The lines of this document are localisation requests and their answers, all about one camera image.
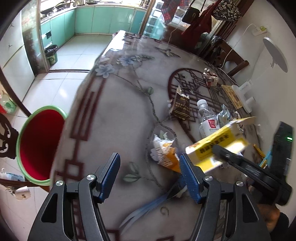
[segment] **metal bolt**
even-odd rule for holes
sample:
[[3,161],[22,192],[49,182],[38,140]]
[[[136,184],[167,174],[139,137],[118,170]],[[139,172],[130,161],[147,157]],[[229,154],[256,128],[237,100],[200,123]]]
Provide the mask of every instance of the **metal bolt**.
[[207,176],[205,176],[205,180],[208,181],[208,182],[210,182],[211,180],[213,180],[213,177],[207,175]]
[[88,175],[87,177],[86,177],[86,179],[87,180],[93,180],[93,179],[95,179],[95,175],[94,174],[90,174],[90,175]]
[[244,185],[244,183],[242,181],[236,181],[236,184],[239,186],[239,187],[242,187]]
[[59,181],[57,181],[56,182],[56,185],[59,187],[59,186],[61,186],[61,185],[63,185],[64,184],[64,182],[62,181],[62,180],[59,180]]

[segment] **power plug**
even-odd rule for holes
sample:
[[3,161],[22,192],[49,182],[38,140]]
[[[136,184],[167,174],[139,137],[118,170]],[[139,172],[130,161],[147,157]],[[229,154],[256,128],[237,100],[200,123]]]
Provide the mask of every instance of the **power plug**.
[[252,34],[254,35],[254,36],[257,36],[257,35],[260,35],[260,34],[264,34],[264,33],[267,33],[267,28],[266,27],[264,27],[264,26],[261,26],[261,27],[256,27],[256,29],[254,29],[253,31],[252,31]]

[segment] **green bucket rim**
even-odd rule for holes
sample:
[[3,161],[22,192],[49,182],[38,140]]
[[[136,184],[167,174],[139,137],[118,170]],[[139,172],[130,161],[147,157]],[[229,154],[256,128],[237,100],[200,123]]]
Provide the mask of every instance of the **green bucket rim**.
[[28,119],[26,120],[26,122],[24,123],[18,137],[17,137],[17,144],[16,144],[16,158],[17,158],[17,163],[20,167],[21,172],[23,173],[23,175],[25,176],[25,178],[27,178],[30,182],[40,185],[40,186],[49,186],[50,185],[50,178],[47,180],[37,180],[35,178],[33,178],[32,176],[29,175],[29,173],[26,172],[24,166],[22,165],[21,159],[20,159],[20,141],[23,135],[23,132],[26,128],[26,126],[28,125],[28,123],[40,112],[44,111],[44,110],[55,110],[57,111],[65,120],[67,118],[67,114],[59,107],[54,106],[54,105],[47,105],[47,106],[43,106],[40,109],[36,110],[34,113],[32,113]]

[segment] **red label logo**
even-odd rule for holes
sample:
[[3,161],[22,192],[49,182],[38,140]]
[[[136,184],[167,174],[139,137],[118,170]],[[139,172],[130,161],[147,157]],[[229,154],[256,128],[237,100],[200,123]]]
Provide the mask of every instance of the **red label logo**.
[[209,122],[210,128],[216,128],[215,120],[207,120]]

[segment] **plaid cloth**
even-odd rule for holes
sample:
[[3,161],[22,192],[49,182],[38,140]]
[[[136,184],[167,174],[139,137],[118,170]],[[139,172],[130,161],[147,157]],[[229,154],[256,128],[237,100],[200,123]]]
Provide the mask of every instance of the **plaid cloth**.
[[160,10],[166,24],[169,24],[173,20],[178,6],[189,6],[189,0],[163,0],[163,2]]

